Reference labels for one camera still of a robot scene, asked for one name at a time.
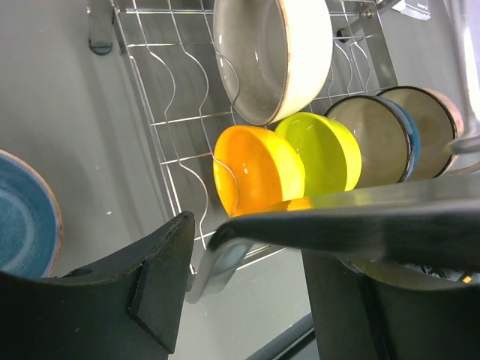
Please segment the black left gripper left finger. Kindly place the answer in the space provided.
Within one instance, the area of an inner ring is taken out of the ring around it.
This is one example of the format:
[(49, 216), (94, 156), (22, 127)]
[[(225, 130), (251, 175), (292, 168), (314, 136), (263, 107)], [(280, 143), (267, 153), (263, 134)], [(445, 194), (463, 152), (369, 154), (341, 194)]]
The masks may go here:
[(167, 359), (190, 274), (194, 216), (64, 277), (1, 274), (3, 359)]

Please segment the large blue ceramic bowl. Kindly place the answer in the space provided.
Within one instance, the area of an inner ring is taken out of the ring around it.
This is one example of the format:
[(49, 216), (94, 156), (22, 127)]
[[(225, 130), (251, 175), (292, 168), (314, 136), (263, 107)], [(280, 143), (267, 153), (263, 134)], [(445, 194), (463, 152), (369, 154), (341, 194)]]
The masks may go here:
[(1, 151), (1, 270), (47, 278), (59, 258), (62, 213), (51, 187), (24, 160)]

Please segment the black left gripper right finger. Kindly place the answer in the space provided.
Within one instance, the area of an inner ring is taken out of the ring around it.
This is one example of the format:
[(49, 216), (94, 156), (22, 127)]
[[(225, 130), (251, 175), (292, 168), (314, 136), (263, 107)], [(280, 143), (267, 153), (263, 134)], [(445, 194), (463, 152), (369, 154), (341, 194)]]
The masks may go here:
[(301, 253), (321, 359), (478, 359), (479, 288), (399, 289)]

